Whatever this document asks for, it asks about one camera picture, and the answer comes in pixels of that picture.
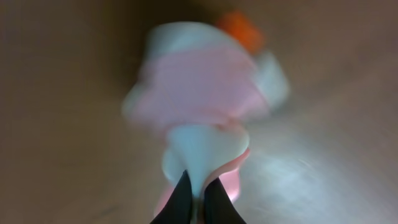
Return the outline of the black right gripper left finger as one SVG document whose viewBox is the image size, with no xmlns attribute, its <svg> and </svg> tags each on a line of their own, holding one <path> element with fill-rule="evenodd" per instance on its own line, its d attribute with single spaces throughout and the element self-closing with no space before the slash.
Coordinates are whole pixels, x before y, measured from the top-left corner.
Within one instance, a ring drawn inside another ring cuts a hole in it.
<svg viewBox="0 0 398 224">
<path fill-rule="evenodd" d="M 192 185 L 185 170 L 164 208 L 150 224 L 190 224 L 192 205 Z"/>
</svg>

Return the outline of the pink white duck figure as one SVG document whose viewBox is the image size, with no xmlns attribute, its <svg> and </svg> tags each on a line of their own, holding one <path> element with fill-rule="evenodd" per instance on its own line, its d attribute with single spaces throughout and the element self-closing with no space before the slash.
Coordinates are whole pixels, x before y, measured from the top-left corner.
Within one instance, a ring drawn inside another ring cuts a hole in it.
<svg viewBox="0 0 398 224">
<path fill-rule="evenodd" d="M 205 223 L 205 189 L 217 178 L 234 204 L 250 152 L 245 125 L 269 115 L 289 93 L 264 35 L 239 11 L 215 24 L 182 21 L 152 29 L 140 79 L 122 112 L 165 146 L 162 170 L 169 187 L 154 218 L 185 170 L 192 185 L 190 223 Z"/>
</svg>

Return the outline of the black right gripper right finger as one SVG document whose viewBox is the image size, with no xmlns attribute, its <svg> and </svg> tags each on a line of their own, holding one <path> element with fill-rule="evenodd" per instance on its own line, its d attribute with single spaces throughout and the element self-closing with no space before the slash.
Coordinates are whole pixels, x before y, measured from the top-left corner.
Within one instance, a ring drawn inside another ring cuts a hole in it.
<svg viewBox="0 0 398 224">
<path fill-rule="evenodd" d="M 204 219 L 205 224 L 246 224 L 234 208 L 219 178 L 205 189 Z"/>
</svg>

